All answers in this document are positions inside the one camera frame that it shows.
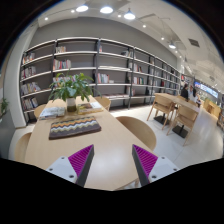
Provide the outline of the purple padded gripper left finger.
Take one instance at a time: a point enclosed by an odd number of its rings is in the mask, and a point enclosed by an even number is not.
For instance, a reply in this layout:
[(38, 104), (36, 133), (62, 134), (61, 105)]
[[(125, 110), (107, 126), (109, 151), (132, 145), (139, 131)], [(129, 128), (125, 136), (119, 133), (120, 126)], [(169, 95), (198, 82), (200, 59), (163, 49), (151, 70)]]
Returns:
[(94, 145), (89, 145), (69, 157), (61, 156), (47, 171), (83, 187), (94, 157)]

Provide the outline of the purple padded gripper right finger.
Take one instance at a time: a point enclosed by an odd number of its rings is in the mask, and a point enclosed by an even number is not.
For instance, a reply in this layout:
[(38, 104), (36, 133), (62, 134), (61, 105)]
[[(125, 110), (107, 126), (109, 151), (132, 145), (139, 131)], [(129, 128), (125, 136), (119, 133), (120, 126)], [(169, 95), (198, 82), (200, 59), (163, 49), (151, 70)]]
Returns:
[(179, 170), (167, 157), (158, 157), (135, 144), (132, 145), (132, 156), (142, 186), (148, 185)]

